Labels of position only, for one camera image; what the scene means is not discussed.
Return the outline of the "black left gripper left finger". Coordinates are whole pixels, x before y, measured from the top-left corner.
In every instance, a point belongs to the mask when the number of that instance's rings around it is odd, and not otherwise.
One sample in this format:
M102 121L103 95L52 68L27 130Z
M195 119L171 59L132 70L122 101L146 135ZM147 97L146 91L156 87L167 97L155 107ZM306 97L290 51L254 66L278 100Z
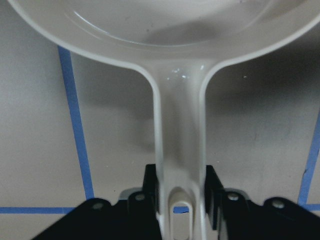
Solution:
M36 240L160 240L155 164L145 167L141 190L112 205L102 198L84 201L35 236Z

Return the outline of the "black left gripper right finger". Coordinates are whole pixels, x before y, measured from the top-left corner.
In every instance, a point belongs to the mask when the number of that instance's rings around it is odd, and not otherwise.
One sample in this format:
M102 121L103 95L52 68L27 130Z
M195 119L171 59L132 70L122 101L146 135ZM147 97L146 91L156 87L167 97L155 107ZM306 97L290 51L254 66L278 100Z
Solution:
M271 197L262 205L238 189L225 188L206 166L205 210L220 240L318 240L320 218L298 204Z

